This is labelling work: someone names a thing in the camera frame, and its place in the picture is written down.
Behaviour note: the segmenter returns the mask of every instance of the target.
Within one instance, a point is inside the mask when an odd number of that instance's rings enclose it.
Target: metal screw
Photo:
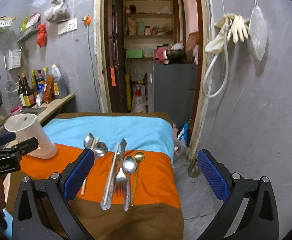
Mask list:
[[[23,182],[27,182],[27,181],[29,181],[29,177],[28,176],[23,177]]]
[[[59,177],[59,173],[58,172],[54,172],[50,177],[52,179],[57,179]]]
[[[240,176],[238,173],[233,173],[233,174],[232,174],[232,177],[233,177],[234,179],[240,179],[240,178],[241,178],[241,176]]]
[[[265,183],[269,182],[269,178],[266,177],[266,176],[263,176],[263,177],[262,177],[262,180],[263,180]]]

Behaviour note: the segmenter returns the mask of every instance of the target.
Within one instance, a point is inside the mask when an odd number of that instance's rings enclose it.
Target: dark wooden door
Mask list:
[[[123,0],[107,0],[106,12],[105,49],[106,58],[109,55],[106,65],[111,109],[112,112],[127,113]]]

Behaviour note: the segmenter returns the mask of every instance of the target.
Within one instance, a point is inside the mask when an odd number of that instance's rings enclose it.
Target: orange plug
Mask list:
[[[89,25],[92,22],[92,19],[89,15],[85,16],[82,20],[85,26]]]

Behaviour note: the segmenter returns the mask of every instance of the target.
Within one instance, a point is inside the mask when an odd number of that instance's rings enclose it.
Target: blue gripper pad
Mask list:
[[[87,153],[80,160],[64,183],[64,199],[66,202],[76,197],[90,169],[94,165],[94,152],[90,149],[84,149],[84,151],[87,151]]]
[[[198,152],[197,162],[216,198],[226,202],[229,197],[227,182],[203,150]]]

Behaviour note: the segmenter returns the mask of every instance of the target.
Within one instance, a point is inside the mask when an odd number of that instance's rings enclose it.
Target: gray cable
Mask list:
[[[98,96],[98,93],[97,93],[97,88],[96,88],[96,82],[95,82],[95,74],[94,74],[94,63],[93,63],[93,57],[92,57],[92,52],[90,51],[90,43],[89,43],[89,26],[87,26],[87,32],[88,32],[88,49],[89,49],[89,56],[90,56],[90,60],[92,62],[92,68],[93,68],[93,79],[94,79],[94,88],[95,88],[95,92],[96,92],[96,96],[97,96],[97,101],[98,101],[98,109],[99,109],[99,112],[102,112],[101,111],[101,105],[99,103],[99,96]]]

